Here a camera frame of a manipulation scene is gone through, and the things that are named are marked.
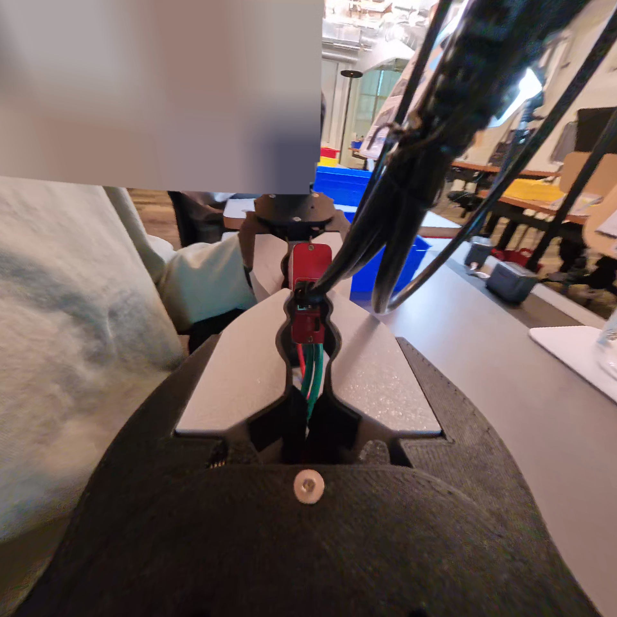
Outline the red ethernet splitter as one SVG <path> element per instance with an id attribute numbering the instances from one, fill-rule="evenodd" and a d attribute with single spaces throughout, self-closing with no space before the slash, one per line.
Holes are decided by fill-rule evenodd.
<path id="1" fill-rule="evenodd" d="M 322 344 L 326 335 L 328 306 L 316 299 L 311 289 L 331 264 L 333 255 L 326 244 L 298 243 L 289 258 L 289 283 L 292 296 L 291 338 L 300 345 Z"/>

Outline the grey desk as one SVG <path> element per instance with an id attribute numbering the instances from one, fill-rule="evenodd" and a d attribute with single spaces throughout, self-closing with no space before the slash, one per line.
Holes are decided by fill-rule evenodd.
<path id="1" fill-rule="evenodd" d="M 508 308 L 465 273 L 466 253 L 459 247 L 381 320 L 496 429 L 582 589 L 603 616 L 616 616 L 616 404 L 528 335 L 536 322 L 604 321 L 544 286 Z"/>

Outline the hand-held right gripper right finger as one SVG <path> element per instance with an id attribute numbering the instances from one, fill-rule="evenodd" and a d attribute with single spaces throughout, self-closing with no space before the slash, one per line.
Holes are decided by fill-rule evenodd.
<path id="1" fill-rule="evenodd" d="M 391 433 L 440 433 L 395 335 L 377 317 L 335 291 L 328 294 L 335 350 L 330 385 L 347 408 Z"/>

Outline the large grey power box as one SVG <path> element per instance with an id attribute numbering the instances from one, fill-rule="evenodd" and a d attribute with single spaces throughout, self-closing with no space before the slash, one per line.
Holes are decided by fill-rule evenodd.
<path id="1" fill-rule="evenodd" d="M 538 282 L 536 273 L 514 262 L 499 261 L 485 281 L 493 295 L 512 305 L 522 304 Z"/>

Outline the black floor lamp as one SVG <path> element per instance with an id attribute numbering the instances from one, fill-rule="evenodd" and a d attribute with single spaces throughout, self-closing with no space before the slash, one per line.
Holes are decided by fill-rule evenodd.
<path id="1" fill-rule="evenodd" d="M 348 80 L 348 88 L 347 88 L 347 96 L 346 96 L 346 100 L 345 100 L 343 128 L 342 128 L 342 131 L 341 131 L 341 145 L 340 145 L 340 149 L 339 149 L 339 162 L 341 161 L 341 159 L 343 157 L 343 150 L 344 150 L 344 143 L 345 143 L 345 131 L 346 131 L 347 120 L 348 120 L 348 116 L 349 116 L 349 106 L 350 106 L 350 100 L 351 100 L 352 85 L 353 85 L 353 82 L 355 80 L 361 79 L 361 77 L 363 76 L 363 72 L 350 68 L 350 69 L 342 70 L 341 71 L 341 76 Z"/>

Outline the studio light on stand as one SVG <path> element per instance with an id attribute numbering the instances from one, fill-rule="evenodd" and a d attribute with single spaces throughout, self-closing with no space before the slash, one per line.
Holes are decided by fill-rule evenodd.
<path id="1" fill-rule="evenodd" d="M 543 80 L 544 73 L 542 69 L 528 69 L 524 78 L 521 80 L 520 90 L 522 94 L 516 97 L 511 106 L 507 108 L 503 114 L 504 117 L 511 116 L 514 115 L 516 111 L 522 110 L 518 126 L 512 131 L 511 136 L 508 138 L 508 142 L 505 143 L 505 150 L 502 152 L 503 157 L 498 163 L 500 171 L 495 177 L 495 183 L 500 181 L 502 172 L 507 171 L 512 161 L 524 149 L 532 135 L 534 135 L 536 129 L 529 129 L 528 124 L 532 121 L 543 120 L 543 117 L 534 115 L 536 108 L 544 105 L 544 94 L 542 91 L 542 86 L 544 84 Z M 578 109 L 576 111 L 576 118 L 563 127 L 559 140 L 553 148 L 550 158 L 552 163 L 559 164 L 560 169 L 563 169 L 565 166 L 567 172 L 579 172 L 580 168 L 573 165 L 576 160 L 573 158 L 572 152 L 580 152 L 588 156 L 615 111 L 615 107 Z M 547 202 L 549 199 L 548 197 L 531 197 L 531 190 L 526 189 L 524 183 L 527 182 L 528 185 L 530 185 L 533 182 L 543 182 L 553 175 L 553 172 L 549 172 L 548 175 L 545 176 L 533 176 L 530 172 L 520 172 L 519 182 L 518 184 L 511 184 L 512 191 L 510 194 L 520 194 L 521 196 L 513 196 L 512 199 L 528 202 Z M 523 255 L 521 252 L 506 250 L 514 232 L 521 224 L 521 215 L 523 214 L 521 207 L 505 201 L 508 196 L 509 193 L 503 193 L 501 201 L 498 203 L 499 208 L 492 212 L 485 231 L 487 235 L 492 233 L 501 217 L 505 216 L 506 213 L 512 215 L 513 218 L 510 218 L 493 253 L 497 258 L 526 265 L 529 260 L 527 255 Z"/>

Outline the blue plastic bin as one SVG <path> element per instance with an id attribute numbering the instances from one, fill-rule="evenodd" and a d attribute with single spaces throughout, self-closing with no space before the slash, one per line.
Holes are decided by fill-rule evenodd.
<path id="1" fill-rule="evenodd" d="M 370 178 L 369 171 L 319 165 L 313 190 L 329 197 L 337 206 L 357 208 Z"/>
<path id="2" fill-rule="evenodd" d="M 430 248 L 431 244 L 428 243 L 425 238 L 420 236 L 416 237 L 415 242 L 407 255 L 402 271 L 397 279 L 397 283 L 394 287 L 394 293 L 398 293 L 404 289 L 405 286 L 413 280 L 416 271 Z M 361 270 L 353 275 L 351 285 L 351 292 L 353 294 L 367 295 L 372 293 L 384 250 L 385 247 L 382 247 L 381 251 L 379 251 L 367 264 L 365 264 Z"/>

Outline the instruction sign on white stand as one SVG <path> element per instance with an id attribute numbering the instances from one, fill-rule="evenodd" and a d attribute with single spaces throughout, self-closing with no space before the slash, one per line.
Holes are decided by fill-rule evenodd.
<path id="1" fill-rule="evenodd" d="M 616 312 L 590 326 L 532 328 L 529 337 L 595 389 L 616 402 Z"/>

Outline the black office chair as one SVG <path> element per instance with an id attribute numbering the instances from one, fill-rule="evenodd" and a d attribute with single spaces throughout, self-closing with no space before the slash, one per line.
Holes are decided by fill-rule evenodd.
<path id="1" fill-rule="evenodd" d="M 222 240 L 223 212 L 232 194 L 202 191 L 168 191 L 167 194 L 174 208 L 182 248 Z"/>

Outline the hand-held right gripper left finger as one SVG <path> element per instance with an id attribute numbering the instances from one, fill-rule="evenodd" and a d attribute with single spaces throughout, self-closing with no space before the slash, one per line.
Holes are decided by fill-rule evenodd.
<path id="1" fill-rule="evenodd" d="M 281 333 L 290 290 L 280 290 L 236 318 L 216 343 L 179 421 L 176 434 L 240 436 L 249 422 L 284 401 L 292 369 Z"/>

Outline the small grey power box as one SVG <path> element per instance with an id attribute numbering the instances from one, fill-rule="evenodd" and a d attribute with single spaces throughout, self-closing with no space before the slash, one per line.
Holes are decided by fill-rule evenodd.
<path id="1" fill-rule="evenodd" d="M 480 269 L 491 255 L 494 248 L 490 238 L 473 236 L 469 242 L 469 250 L 464 259 L 464 266 L 472 270 Z"/>

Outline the person's pale sweater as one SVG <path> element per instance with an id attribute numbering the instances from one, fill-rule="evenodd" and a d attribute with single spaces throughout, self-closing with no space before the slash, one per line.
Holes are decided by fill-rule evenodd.
<path id="1" fill-rule="evenodd" d="M 183 358 L 104 188 L 2 176 L 2 543 L 74 507 Z"/>

